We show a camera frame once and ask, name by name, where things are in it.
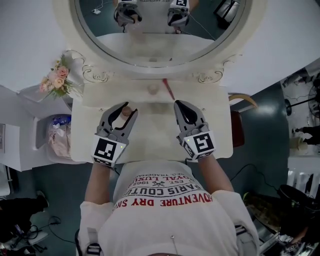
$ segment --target gray floor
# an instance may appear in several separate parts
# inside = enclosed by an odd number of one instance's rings
[[[104,1],[105,4],[99,10],[101,11],[99,15],[93,14],[91,11],[101,4],[101,0],[79,0],[79,2],[85,22],[96,37],[122,32],[123,29],[119,27],[114,20],[115,7],[112,4],[112,0]],[[218,27],[217,17],[213,14],[220,2],[221,0],[201,0],[191,13],[196,21],[199,22],[215,40],[225,31]],[[229,3],[230,1],[227,0],[226,4],[222,6],[222,12],[228,8]],[[212,39],[196,21],[190,18],[189,24],[183,31],[201,38]]]
[[[251,109],[241,114],[245,132],[245,145],[234,149],[231,158],[219,159],[219,163],[229,178],[246,164],[252,163],[264,173],[266,182],[276,188],[287,180],[287,159],[289,156],[288,122],[285,114],[284,97],[280,84],[275,84],[254,95],[259,109]],[[247,103],[240,102],[233,109],[240,109]],[[62,224],[53,226],[53,231],[66,240],[73,240],[80,223],[79,205],[84,199],[85,189],[91,171],[91,164],[65,165],[55,164],[19,172],[20,191],[10,197],[34,197],[36,190],[42,190],[50,206],[46,212],[32,217],[32,223],[38,227],[48,222],[49,216],[58,216]],[[203,184],[196,164],[189,165],[196,178]],[[111,182],[114,190],[116,179]],[[243,194],[256,191],[275,195],[276,191],[264,183],[262,175],[245,168],[233,181],[236,192]],[[70,256],[75,246],[54,237],[52,234],[43,241],[48,250],[44,256]]]

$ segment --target pink flower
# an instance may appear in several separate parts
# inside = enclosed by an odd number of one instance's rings
[[[46,86],[45,86],[45,84],[44,83],[42,83],[41,85],[40,85],[40,92],[45,92],[46,91]]]
[[[68,74],[69,74],[69,70],[65,66],[61,66],[61,67],[58,68],[56,73],[58,74],[58,76],[60,78],[66,78],[68,76]]]
[[[65,83],[65,80],[61,77],[57,77],[54,82],[53,85],[55,88],[59,89],[61,86],[63,86]]]
[[[46,77],[44,77],[41,81],[40,92],[43,93],[43,92],[51,91],[53,88],[55,88],[53,84]]]
[[[48,74],[48,79],[50,80],[51,83],[54,83],[55,80],[58,78],[58,74],[57,74],[57,71],[51,71],[49,74]]]

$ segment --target round mirror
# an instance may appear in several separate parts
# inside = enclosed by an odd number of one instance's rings
[[[238,53],[266,0],[52,0],[74,50],[107,70],[170,78]]]
[[[79,21],[105,53],[141,67],[206,55],[239,22],[246,0],[75,0]]]

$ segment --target blue floor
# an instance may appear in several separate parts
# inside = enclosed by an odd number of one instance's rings
[[[231,158],[219,159],[219,163],[231,179],[246,164],[254,164],[265,176],[266,182],[276,188],[287,180],[287,160],[289,156],[289,132],[286,119],[284,97],[279,83],[253,96],[259,109],[251,109],[241,114],[245,133],[245,144],[234,149]],[[232,109],[241,109],[248,104],[240,102]],[[193,174],[204,184],[197,164],[189,165]],[[62,224],[53,226],[52,230],[65,240],[74,240],[79,228],[80,208],[92,165],[54,164],[34,168],[18,173],[20,190],[10,197],[35,197],[36,190],[42,190],[50,203],[46,212],[37,213],[32,223],[44,226],[50,216],[61,218]],[[243,194],[256,191],[262,194],[275,195],[273,188],[267,186],[264,177],[248,166],[232,181],[236,192]],[[116,178],[111,181],[114,190]],[[75,246],[54,237],[46,238],[42,245],[48,250],[44,256],[75,255]]]

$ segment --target plastic bag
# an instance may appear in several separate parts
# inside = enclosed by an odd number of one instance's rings
[[[58,157],[71,158],[71,123],[56,121],[57,118],[54,118],[49,126],[48,143]]]

